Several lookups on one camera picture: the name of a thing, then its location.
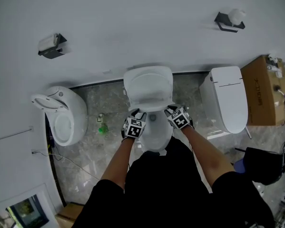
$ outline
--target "toilet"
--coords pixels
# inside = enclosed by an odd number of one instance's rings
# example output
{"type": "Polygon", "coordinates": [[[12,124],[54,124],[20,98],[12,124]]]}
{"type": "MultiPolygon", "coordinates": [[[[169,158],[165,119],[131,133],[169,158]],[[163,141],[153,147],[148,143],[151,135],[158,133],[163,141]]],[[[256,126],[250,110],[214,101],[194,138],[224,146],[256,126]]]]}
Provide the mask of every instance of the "toilet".
{"type": "Polygon", "coordinates": [[[247,98],[239,67],[213,68],[199,87],[203,107],[214,126],[241,132],[248,120],[247,98]]]}
{"type": "Polygon", "coordinates": [[[46,113],[58,145],[67,146],[82,139],[88,125],[87,107],[75,92],[54,86],[45,95],[32,95],[31,102],[46,113]]]}
{"type": "Polygon", "coordinates": [[[132,69],[124,74],[129,111],[139,108],[136,118],[147,113],[146,127],[139,138],[145,151],[160,152],[169,143],[173,127],[164,110],[172,101],[173,75],[166,66],[148,66],[132,69]]]}

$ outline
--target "glove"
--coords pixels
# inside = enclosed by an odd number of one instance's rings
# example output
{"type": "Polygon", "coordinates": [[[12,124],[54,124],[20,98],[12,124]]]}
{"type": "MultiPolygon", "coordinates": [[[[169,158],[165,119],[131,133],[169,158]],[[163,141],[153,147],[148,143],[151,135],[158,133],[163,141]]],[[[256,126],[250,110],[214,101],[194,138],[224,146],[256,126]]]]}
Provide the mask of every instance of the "glove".
{"type": "Polygon", "coordinates": [[[192,118],[189,116],[189,114],[184,110],[184,108],[181,105],[172,104],[168,105],[168,108],[174,111],[171,114],[168,110],[165,110],[167,120],[169,121],[172,127],[176,129],[182,129],[184,126],[187,125],[193,127],[192,118]]]}
{"type": "Polygon", "coordinates": [[[135,115],[138,112],[139,109],[133,109],[128,113],[121,129],[121,135],[123,140],[125,140],[126,138],[139,138],[142,135],[142,132],[146,126],[147,114],[143,113],[140,119],[136,119],[135,115]]]}

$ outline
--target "black shirt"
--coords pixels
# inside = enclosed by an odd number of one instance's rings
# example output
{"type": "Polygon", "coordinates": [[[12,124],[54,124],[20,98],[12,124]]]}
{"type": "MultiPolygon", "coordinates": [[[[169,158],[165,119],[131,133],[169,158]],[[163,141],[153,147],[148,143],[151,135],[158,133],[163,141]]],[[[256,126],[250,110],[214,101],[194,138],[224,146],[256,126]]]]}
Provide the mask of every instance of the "black shirt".
{"type": "Polygon", "coordinates": [[[136,160],[127,173],[124,191],[109,180],[99,181],[73,228],[91,227],[90,219],[119,223],[119,219],[133,217],[148,224],[176,221],[191,227],[235,228],[254,223],[274,227],[270,208],[245,175],[225,173],[209,194],[193,153],[174,137],[166,151],[166,156],[145,152],[136,160]]]}

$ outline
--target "person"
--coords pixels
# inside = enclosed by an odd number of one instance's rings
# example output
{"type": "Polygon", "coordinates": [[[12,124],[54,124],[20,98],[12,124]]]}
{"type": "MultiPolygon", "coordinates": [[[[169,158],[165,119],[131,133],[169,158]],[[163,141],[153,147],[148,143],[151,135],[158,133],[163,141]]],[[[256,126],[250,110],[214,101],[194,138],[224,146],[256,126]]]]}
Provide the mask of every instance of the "person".
{"type": "Polygon", "coordinates": [[[96,219],[126,224],[130,214],[140,222],[152,224],[177,220],[178,223],[189,221],[193,227],[255,225],[273,228],[272,212],[252,181],[236,173],[227,157],[195,131],[192,119],[183,107],[168,107],[170,110],[165,111],[168,121],[174,128],[181,129],[192,150],[172,137],[165,156],[144,152],[128,171],[135,141],[128,126],[131,121],[140,122],[139,136],[145,126],[145,114],[136,119],[139,109],[134,109],[123,125],[124,139],[120,147],[93,188],[73,228],[89,227],[90,220],[96,219]],[[193,152],[212,188],[211,194],[201,181],[193,152]]]}

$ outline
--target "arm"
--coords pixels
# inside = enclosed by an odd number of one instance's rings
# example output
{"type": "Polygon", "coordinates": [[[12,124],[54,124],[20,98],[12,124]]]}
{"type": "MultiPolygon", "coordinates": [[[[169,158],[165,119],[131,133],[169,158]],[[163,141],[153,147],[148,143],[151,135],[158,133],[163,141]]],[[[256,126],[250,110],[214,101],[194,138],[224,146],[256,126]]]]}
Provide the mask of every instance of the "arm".
{"type": "Polygon", "coordinates": [[[211,187],[221,175],[229,171],[234,171],[233,166],[226,156],[207,139],[196,132],[193,127],[187,125],[183,127],[181,131],[188,138],[192,150],[211,187]]]}
{"type": "Polygon", "coordinates": [[[125,178],[128,172],[129,155],[135,139],[126,138],[114,154],[101,180],[110,180],[124,190],[125,178]]]}

